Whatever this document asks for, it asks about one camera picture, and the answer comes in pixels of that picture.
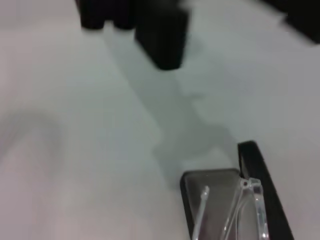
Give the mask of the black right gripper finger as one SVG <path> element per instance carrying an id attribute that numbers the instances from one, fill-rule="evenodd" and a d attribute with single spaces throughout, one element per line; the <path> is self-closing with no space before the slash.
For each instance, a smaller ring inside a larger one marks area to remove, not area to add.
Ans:
<path id="1" fill-rule="evenodd" d="M 280 24 L 313 45 L 320 44 L 320 2 L 318 0 L 259 0 L 280 13 Z"/>
<path id="2" fill-rule="evenodd" d="M 82 28 L 101 30 L 112 22 L 119 30 L 134 30 L 135 40 L 160 70 L 183 63 L 189 28 L 186 0 L 81 0 Z"/>

